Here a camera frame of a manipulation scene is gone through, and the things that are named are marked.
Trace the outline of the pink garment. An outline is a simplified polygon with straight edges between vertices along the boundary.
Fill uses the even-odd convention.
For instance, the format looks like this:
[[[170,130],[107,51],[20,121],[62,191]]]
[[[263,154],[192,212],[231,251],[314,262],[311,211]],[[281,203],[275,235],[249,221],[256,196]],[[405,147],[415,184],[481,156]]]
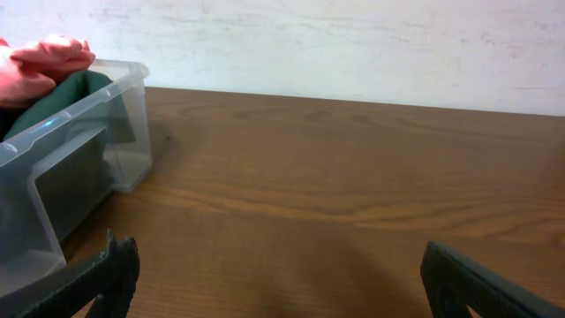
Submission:
[[[1,40],[1,107],[29,107],[94,60],[85,40],[50,35],[21,47]]]

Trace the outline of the green garment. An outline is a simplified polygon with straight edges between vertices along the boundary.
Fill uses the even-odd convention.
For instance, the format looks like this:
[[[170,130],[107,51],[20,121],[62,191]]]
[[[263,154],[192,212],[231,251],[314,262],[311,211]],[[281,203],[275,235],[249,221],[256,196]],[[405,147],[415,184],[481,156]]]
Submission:
[[[75,72],[49,95],[42,97],[26,111],[6,111],[6,119],[1,124],[3,140],[8,140],[112,83],[113,81],[103,73],[89,70]],[[106,125],[113,135],[114,142],[135,141],[131,122],[121,96],[108,102],[101,102],[84,112],[76,119],[75,124],[78,128]]]

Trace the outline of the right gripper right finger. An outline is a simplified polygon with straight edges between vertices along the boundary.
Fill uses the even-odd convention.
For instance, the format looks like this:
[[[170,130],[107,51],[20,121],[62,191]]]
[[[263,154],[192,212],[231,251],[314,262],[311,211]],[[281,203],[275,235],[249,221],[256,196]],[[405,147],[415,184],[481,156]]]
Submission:
[[[564,309],[511,283],[438,241],[430,241],[420,275],[434,318],[559,318]]]

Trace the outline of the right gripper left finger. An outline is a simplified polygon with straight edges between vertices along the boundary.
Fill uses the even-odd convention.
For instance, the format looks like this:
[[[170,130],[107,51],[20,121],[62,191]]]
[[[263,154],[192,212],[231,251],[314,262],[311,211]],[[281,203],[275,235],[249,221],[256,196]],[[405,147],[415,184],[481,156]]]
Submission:
[[[88,317],[125,318],[140,274],[134,238],[107,232],[106,247],[12,294],[14,317],[71,317],[89,305]]]

